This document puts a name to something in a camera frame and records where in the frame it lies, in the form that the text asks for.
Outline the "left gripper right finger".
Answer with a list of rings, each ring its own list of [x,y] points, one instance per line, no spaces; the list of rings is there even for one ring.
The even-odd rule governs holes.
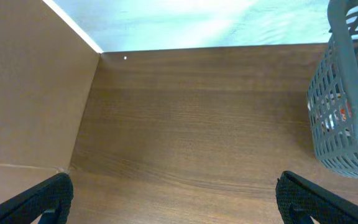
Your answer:
[[[275,188],[284,223],[358,223],[358,205],[286,170]]]

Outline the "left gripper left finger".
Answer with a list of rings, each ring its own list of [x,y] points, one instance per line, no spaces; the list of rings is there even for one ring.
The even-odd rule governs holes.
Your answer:
[[[73,184],[64,172],[0,204],[0,224],[39,223],[65,224],[73,200]]]

